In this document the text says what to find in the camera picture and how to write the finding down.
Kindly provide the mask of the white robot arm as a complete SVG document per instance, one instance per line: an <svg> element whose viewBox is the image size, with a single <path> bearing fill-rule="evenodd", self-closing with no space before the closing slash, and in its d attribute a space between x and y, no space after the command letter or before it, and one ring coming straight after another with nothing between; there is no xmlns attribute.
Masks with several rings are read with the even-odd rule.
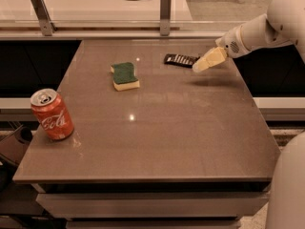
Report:
<svg viewBox="0 0 305 229"><path fill-rule="evenodd" d="M196 73L262 48L294 45L305 61L305 0L273 0L267 11L216 40L193 64ZM274 170L266 229L305 229L305 133L282 150Z"/></svg>

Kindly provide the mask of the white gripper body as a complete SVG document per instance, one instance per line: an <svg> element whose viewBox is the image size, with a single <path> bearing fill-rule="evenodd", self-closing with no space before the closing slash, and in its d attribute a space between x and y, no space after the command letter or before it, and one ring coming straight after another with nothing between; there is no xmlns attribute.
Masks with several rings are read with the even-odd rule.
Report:
<svg viewBox="0 0 305 229"><path fill-rule="evenodd" d="M241 26L227 31L222 37L216 39L215 43L223 48L230 58L238 58L250 53L242 41Z"/></svg>

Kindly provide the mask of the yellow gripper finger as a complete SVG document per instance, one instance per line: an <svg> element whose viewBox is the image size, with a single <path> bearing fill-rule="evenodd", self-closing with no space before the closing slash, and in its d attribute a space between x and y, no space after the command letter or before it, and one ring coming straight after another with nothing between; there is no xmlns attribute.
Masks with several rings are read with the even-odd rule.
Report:
<svg viewBox="0 0 305 229"><path fill-rule="evenodd" d="M203 72L211 67L223 63L226 60L226 58L227 58L227 53L224 48L222 47L212 48L193 64L193 71L195 73Z"/></svg>

